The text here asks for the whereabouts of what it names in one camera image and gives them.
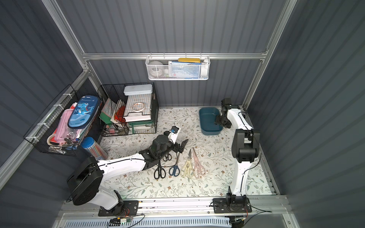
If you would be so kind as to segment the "small black scissors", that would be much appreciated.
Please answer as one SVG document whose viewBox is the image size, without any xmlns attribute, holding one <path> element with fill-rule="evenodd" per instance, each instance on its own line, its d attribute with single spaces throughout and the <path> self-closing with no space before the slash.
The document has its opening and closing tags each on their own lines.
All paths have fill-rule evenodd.
<svg viewBox="0 0 365 228">
<path fill-rule="evenodd" d="M 171 161 L 172 160 L 172 156 L 170 153 L 168 154 L 165 154 L 163 157 L 162 157 L 162 160 L 167 162 L 167 161 Z"/>
</svg>

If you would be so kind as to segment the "teal storage box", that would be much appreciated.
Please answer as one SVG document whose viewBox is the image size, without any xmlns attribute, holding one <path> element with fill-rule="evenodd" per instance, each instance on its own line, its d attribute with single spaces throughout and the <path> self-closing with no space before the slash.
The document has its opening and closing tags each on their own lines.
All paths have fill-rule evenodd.
<svg viewBox="0 0 365 228">
<path fill-rule="evenodd" d="M 199 120 L 203 135 L 219 135 L 223 127 L 215 123 L 216 116 L 220 111 L 215 107 L 203 107 L 199 110 Z"/>
</svg>

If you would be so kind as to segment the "blue handled scissors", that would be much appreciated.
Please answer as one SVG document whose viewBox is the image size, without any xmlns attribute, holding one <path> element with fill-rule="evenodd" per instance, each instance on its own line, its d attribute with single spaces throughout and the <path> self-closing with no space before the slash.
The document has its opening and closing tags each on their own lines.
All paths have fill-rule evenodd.
<svg viewBox="0 0 365 228">
<path fill-rule="evenodd" d="M 169 169 L 169 175 L 170 176 L 174 176 L 177 177 L 180 174 L 180 169 L 178 167 L 178 162 L 179 162 L 179 157 L 180 157 L 180 153 L 177 152 L 176 153 L 176 163 L 175 165 L 173 165 L 170 169 Z"/>
</svg>

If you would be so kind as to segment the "yellow handled scissors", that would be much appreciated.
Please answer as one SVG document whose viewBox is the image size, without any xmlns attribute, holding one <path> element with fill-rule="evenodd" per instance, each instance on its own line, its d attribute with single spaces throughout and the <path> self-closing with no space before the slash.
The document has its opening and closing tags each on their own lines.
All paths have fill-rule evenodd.
<svg viewBox="0 0 365 228">
<path fill-rule="evenodd" d="M 188 153 L 187 160 L 181 169 L 181 175 L 183 177 L 192 178 L 194 175 L 193 165 L 192 165 L 192 150 L 190 149 Z"/>
</svg>

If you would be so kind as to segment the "pink handled scissors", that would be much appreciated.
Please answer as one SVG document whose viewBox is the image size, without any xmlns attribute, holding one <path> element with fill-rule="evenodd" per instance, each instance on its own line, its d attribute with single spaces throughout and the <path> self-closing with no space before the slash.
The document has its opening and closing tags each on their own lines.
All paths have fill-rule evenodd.
<svg viewBox="0 0 365 228">
<path fill-rule="evenodd" d="M 198 179 L 206 175 L 206 169 L 201 165 L 194 147 L 193 147 L 193 157 L 194 157 L 194 176 L 195 178 Z"/>
</svg>

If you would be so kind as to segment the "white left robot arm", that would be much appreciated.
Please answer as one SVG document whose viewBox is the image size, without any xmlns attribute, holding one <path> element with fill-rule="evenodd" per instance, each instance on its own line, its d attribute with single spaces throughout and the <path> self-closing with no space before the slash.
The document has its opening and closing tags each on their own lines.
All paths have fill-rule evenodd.
<svg viewBox="0 0 365 228">
<path fill-rule="evenodd" d="M 68 177 L 69 199 L 75 206 L 91 203 L 108 211 L 111 215 L 127 214 L 121 195 L 116 190 L 102 186 L 105 181 L 130 172 L 148 170 L 161 162 L 171 151 L 177 150 L 177 134 L 157 136 L 150 147 L 134 155 L 97 161 L 88 157 Z"/>
</svg>

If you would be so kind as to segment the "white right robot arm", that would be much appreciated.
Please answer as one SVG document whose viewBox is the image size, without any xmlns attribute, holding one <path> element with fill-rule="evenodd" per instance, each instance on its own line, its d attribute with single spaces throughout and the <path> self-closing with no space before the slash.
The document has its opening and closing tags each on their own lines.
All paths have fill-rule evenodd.
<svg viewBox="0 0 365 228">
<path fill-rule="evenodd" d="M 231 146 L 234 158 L 233 180 L 226 194 L 229 211 L 252 212 L 247 197 L 246 188 L 248 172 L 259 156 L 259 131 L 255 130 L 245 119 L 245 112 L 234 105 L 229 98 L 221 101 L 221 113 L 215 118 L 215 124 L 235 130 Z"/>
</svg>

